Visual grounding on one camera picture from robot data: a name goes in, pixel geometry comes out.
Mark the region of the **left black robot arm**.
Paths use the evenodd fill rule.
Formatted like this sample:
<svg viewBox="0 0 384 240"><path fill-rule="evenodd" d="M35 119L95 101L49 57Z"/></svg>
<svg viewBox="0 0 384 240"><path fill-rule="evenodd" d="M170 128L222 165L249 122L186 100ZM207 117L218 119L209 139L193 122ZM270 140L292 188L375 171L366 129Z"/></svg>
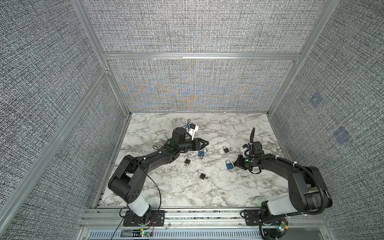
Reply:
<svg viewBox="0 0 384 240"><path fill-rule="evenodd" d="M125 156L111 176L108 188L123 199L136 216L143 217L151 209L142 196L149 173L174 162L181 153L198 152L208 145L208 141L196 138L185 128L178 127L173 130L172 137L157 151L139 157Z"/></svg>

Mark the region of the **aluminium frame back bar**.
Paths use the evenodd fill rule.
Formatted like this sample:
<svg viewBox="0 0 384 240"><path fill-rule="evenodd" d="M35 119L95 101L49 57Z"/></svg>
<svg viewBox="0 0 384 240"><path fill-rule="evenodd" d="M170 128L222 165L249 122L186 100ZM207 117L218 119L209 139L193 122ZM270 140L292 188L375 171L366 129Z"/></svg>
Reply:
<svg viewBox="0 0 384 240"><path fill-rule="evenodd" d="M106 60L287 60L297 61L292 53L103 53Z"/></svg>

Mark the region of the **aluminium front rail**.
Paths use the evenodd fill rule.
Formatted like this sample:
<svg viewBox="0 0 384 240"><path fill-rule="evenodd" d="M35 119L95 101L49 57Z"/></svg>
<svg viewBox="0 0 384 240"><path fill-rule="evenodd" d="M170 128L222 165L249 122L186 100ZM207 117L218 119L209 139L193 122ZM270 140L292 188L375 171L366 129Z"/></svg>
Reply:
<svg viewBox="0 0 384 240"><path fill-rule="evenodd" d="M243 208L165 207L161 226L124 226L125 209L86 210L77 240L259 240L257 226L248 226Z"/></svg>

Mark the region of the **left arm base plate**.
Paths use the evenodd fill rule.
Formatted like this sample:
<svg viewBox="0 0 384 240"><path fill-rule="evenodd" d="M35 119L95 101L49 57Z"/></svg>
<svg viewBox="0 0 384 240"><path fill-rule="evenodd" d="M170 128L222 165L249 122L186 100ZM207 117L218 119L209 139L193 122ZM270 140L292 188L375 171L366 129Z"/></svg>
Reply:
<svg viewBox="0 0 384 240"><path fill-rule="evenodd" d="M149 226L163 227L165 222L165 211L155 210L151 213L146 213L144 216L139 217L132 211L128 210L125 213L123 226L124 227L144 227Z"/></svg>

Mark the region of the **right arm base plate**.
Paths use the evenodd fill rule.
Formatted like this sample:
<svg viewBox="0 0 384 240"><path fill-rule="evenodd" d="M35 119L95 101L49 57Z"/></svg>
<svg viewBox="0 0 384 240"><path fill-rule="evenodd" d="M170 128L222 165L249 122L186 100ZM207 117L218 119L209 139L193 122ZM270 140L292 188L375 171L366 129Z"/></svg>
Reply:
<svg viewBox="0 0 384 240"><path fill-rule="evenodd" d="M260 217L260 210L242 210L240 216L245 220L246 226L259 226L262 222ZM283 218L276 218L272 220L264 221L264 226L280 226L284 221Z"/></svg>

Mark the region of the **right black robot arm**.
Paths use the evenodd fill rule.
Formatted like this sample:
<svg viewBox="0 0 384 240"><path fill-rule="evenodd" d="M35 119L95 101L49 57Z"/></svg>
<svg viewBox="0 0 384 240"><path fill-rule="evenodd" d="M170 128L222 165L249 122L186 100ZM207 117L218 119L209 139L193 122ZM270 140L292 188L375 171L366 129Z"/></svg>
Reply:
<svg viewBox="0 0 384 240"><path fill-rule="evenodd" d="M266 154L260 142L243 145L234 167L252 174L270 171L288 181L286 196L265 201L260 209L261 218L272 216L319 215L333 204L326 183L316 167L305 167L288 159Z"/></svg>

